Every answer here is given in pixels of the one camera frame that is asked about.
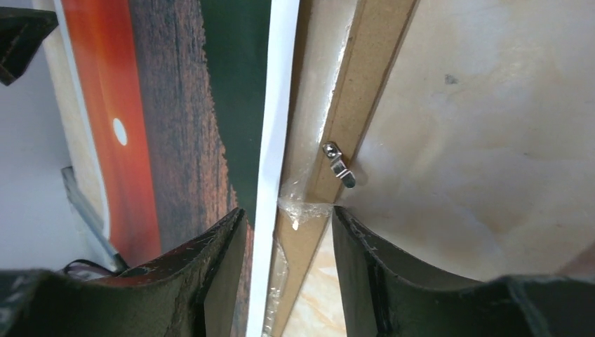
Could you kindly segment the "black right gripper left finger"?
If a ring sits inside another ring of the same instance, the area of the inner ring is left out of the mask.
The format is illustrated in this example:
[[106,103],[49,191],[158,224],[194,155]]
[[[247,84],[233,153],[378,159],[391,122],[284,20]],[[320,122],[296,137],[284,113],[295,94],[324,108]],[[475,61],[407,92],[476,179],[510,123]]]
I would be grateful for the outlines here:
[[1,273],[2,336],[230,336],[246,247],[234,209],[209,230],[115,277]]

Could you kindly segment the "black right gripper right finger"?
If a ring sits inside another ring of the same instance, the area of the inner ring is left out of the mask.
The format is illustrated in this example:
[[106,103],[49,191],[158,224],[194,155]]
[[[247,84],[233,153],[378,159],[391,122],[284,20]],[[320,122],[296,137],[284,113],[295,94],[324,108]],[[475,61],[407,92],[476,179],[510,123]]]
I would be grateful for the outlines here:
[[593,336],[594,280],[446,272],[335,206],[333,246],[348,336]]

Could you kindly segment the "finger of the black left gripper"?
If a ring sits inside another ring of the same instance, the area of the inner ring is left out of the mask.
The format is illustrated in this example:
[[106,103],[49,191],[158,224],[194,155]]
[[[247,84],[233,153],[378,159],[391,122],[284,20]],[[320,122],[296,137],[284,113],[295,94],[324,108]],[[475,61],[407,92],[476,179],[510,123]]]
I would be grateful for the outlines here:
[[1,7],[1,83],[10,86],[27,70],[44,39],[58,26],[55,12]]

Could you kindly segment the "brown fibreboard backing board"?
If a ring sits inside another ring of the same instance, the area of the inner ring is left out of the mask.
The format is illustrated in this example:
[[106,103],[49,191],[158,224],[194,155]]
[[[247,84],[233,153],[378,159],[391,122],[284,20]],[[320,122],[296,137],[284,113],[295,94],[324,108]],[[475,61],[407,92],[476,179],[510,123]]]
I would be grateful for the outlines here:
[[[300,6],[265,336],[344,336],[330,203],[307,181],[355,1]],[[594,275],[594,2],[419,1],[338,204],[476,280]]]

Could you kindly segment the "sunset landscape photo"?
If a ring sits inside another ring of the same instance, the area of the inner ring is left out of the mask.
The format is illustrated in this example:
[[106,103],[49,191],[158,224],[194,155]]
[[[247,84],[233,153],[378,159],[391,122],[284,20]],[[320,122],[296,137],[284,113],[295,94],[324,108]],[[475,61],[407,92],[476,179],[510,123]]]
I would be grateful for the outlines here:
[[230,336],[262,335],[299,5],[55,2],[125,271],[244,211]]

